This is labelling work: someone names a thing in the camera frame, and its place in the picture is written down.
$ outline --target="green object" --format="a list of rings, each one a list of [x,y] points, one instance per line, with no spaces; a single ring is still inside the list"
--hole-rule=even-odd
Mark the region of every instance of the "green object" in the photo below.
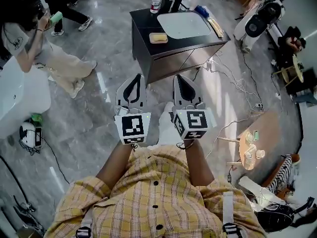
[[[253,135],[254,135],[254,141],[257,141],[259,139],[259,132],[255,130]]]
[[[51,24],[55,24],[59,22],[62,18],[63,18],[63,14],[60,11],[58,11],[57,13],[51,16],[50,22]]]
[[[43,117],[42,117],[42,115],[40,115],[40,114],[32,114],[32,115],[31,115],[31,119],[32,119],[33,121],[36,121],[36,122],[39,122],[39,123],[42,123],[42,122],[43,122]]]

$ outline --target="white sneaker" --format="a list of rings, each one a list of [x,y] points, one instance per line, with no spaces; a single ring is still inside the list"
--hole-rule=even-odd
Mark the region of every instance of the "white sneaker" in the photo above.
[[[63,35],[64,34],[64,30],[62,29],[60,32],[55,32],[55,31],[52,31],[51,32],[51,35],[52,36],[56,36],[56,35]]]
[[[84,30],[86,30],[87,27],[90,25],[91,21],[93,21],[93,18],[90,17],[90,16],[88,16],[88,20],[87,20],[84,24],[82,24],[82,25],[78,28],[78,30],[79,30],[79,31],[84,31]]]
[[[69,94],[70,97],[71,97],[72,99],[75,99],[76,96],[77,96],[77,94],[78,94],[78,92],[79,92],[81,89],[83,89],[84,85],[85,85],[85,81],[84,81],[84,80],[80,79],[79,81],[77,81],[76,87],[75,87],[75,90],[74,90],[74,93],[70,93],[70,94]]]
[[[91,67],[93,69],[97,67],[97,61],[96,60],[91,60],[91,61],[89,61],[89,63],[91,64]]]

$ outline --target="black table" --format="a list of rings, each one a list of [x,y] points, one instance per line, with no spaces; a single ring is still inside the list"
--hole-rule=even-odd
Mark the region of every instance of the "black table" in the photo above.
[[[152,44],[150,33],[164,33],[157,20],[159,13],[152,14],[150,9],[142,9],[130,12],[130,15],[132,55],[139,62],[146,84],[200,67],[230,40],[227,33],[218,38],[211,28],[209,35],[184,39],[168,36],[167,43]]]

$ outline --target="plaid shirt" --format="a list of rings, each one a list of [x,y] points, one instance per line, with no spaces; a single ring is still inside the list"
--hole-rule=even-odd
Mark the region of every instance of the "plaid shirt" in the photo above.
[[[70,238],[93,207],[94,237],[226,237],[222,194],[233,191],[234,222],[249,238],[265,237],[245,194],[224,180],[190,183],[185,151],[161,146],[136,149],[112,190],[96,177],[72,184],[45,237]]]

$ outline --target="water bottle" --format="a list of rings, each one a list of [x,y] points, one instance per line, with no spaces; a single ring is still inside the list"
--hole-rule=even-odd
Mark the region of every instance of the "water bottle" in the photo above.
[[[150,8],[151,13],[157,13],[159,11],[160,1],[161,0],[152,0],[152,4]]]

